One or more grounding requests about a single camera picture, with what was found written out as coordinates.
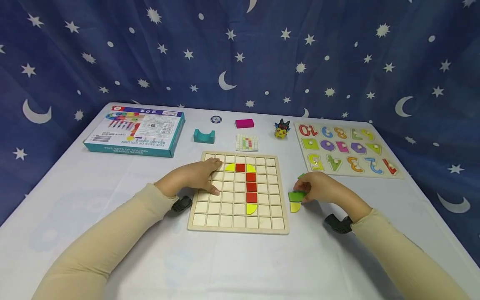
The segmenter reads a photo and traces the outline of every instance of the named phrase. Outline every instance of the poker chip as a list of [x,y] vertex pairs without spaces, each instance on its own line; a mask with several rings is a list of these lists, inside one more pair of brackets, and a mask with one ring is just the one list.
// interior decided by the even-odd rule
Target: poker chip
[[213,116],[213,117],[210,118],[210,121],[212,123],[218,124],[222,121],[222,118],[220,116]]

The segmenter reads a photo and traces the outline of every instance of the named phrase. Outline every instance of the colorful toy box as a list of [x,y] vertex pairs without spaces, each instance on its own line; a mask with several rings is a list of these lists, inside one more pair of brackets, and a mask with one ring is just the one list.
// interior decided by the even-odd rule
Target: colorful toy box
[[93,152],[173,157],[184,123],[179,111],[113,106],[84,144]]

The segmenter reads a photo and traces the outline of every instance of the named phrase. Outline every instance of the hand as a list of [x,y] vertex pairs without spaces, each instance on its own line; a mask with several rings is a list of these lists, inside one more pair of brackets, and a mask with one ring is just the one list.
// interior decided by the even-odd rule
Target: hand
[[208,181],[208,177],[221,165],[222,162],[218,158],[209,158],[206,161],[181,166],[157,181],[155,186],[167,197],[173,197],[184,187],[204,189],[214,195],[220,195],[218,189]]
[[293,190],[307,193],[302,202],[316,199],[321,202],[338,204],[344,198],[357,196],[352,190],[322,172],[302,175],[295,183]]
[[293,190],[307,193],[302,202],[316,199],[340,206],[354,223],[372,211],[372,208],[351,189],[322,172],[302,175]]

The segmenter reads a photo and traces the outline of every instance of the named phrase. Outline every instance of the white tablecloth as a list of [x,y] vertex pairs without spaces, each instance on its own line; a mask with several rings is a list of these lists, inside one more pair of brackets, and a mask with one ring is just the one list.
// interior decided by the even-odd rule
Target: white tablecloth
[[[54,167],[0,227],[0,298],[30,299],[58,255],[86,229],[130,199],[147,182],[197,161],[204,150],[235,151],[235,135],[257,135],[259,154],[278,156],[284,197],[306,172],[295,130],[275,139],[280,116],[188,108],[174,158],[89,152],[82,141],[112,105],[106,105]],[[219,115],[220,124],[210,122]],[[254,128],[237,130],[236,119]],[[293,123],[366,123],[283,117]],[[215,130],[215,144],[193,142],[198,128]],[[382,211],[436,260],[473,298],[480,295],[480,270],[405,169],[406,180],[335,177]],[[153,226],[114,271],[106,299],[398,299],[378,262],[353,234],[327,230],[330,204],[305,205],[288,214],[290,234],[256,235],[187,231],[188,211],[169,213]]]

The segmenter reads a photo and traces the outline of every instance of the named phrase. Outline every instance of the yellow cartoon figure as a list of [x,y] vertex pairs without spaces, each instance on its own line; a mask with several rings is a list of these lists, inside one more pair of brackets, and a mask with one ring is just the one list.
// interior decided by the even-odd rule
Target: yellow cartoon figure
[[290,121],[284,123],[283,119],[280,119],[280,123],[275,123],[275,137],[279,137],[281,139],[286,137],[287,133],[290,131],[290,128],[288,127],[289,125]]

